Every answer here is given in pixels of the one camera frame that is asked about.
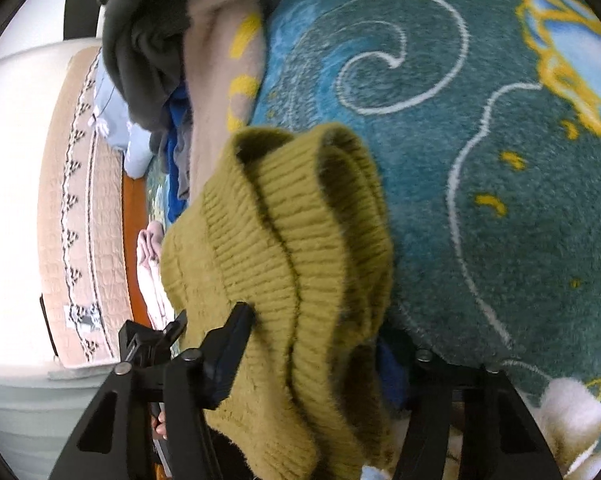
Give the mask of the olive green knit sweater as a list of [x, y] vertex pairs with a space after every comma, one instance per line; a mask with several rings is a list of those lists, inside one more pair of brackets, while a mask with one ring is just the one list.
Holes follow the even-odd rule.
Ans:
[[238, 302], [255, 323], [208, 423], [261, 479], [357, 479], [391, 460], [375, 342], [393, 244], [374, 162], [338, 124], [236, 133], [167, 231], [162, 280], [200, 344]]

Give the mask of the pink folded garment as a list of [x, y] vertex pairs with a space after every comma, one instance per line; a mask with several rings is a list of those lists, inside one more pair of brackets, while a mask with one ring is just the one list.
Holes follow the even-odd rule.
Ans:
[[138, 283], [154, 330], [163, 330], [176, 317], [160, 274], [164, 235], [164, 226], [151, 221], [139, 232], [137, 239]]

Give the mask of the beige quilted headboard cover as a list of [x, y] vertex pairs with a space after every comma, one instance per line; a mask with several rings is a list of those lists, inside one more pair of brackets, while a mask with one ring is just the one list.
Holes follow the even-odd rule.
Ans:
[[61, 366], [119, 360], [118, 330], [132, 316], [124, 246], [122, 156], [95, 130], [100, 50], [68, 63], [39, 180], [42, 302]]

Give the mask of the light blue floral duvet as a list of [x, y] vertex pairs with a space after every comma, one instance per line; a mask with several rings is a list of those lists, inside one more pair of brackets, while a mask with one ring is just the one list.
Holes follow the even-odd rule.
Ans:
[[102, 53], [96, 58], [92, 124], [111, 148], [122, 153], [126, 175], [143, 178], [154, 157], [151, 133], [131, 119], [127, 102], [107, 73]]

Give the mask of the royal blue garment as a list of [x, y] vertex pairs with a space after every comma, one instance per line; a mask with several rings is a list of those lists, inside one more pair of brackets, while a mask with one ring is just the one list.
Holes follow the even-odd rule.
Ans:
[[192, 108], [185, 84], [179, 84], [168, 102], [171, 119], [165, 148], [169, 190], [167, 219], [174, 223], [186, 209], [190, 195], [190, 149], [193, 127]]

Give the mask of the beige garment yellow print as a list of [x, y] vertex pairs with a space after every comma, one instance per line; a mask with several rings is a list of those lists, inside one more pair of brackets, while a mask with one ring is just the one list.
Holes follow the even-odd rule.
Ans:
[[212, 176], [224, 144], [252, 118], [266, 65], [259, 0], [188, 0], [184, 76], [193, 110], [190, 200]]

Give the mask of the white black wardrobe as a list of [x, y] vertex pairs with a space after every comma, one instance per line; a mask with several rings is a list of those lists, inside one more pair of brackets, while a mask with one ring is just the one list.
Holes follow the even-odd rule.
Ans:
[[94, 37], [99, 13], [100, 6], [96, 0], [65, 0], [63, 39]]

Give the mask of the dark grey garment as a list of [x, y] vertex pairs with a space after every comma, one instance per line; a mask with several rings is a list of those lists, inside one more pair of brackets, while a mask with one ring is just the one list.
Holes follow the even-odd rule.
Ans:
[[[186, 85], [188, 0], [98, 1], [105, 11], [102, 53], [108, 75], [131, 119], [161, 139], [167, 131], [168, 98], [179, 84]], [[259, 0], [262, 24], [279, 1]]]

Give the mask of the teal floral bed blanket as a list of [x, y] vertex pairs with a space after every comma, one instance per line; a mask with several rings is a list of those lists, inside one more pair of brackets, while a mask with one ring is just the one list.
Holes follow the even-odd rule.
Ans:
[[383, 328], [498, 368], [560, 479], [601, 479], [601, 0], [280, 0], [264, 26], [232, 136], [338, 124], [369, 152], [393, 244], [378, 379]]

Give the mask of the orange wooden bed frame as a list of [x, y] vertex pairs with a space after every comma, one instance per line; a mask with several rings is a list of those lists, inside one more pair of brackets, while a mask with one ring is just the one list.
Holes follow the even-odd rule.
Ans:
[[124, 242], [125, 265], [129, 300], [133, 320], [150, 327], [148, 308], [140, 291], [137, 269], [137, 244], [139, 233], [148, 225], [145, 180], [131, 179], [122, 174], [122, 241]]

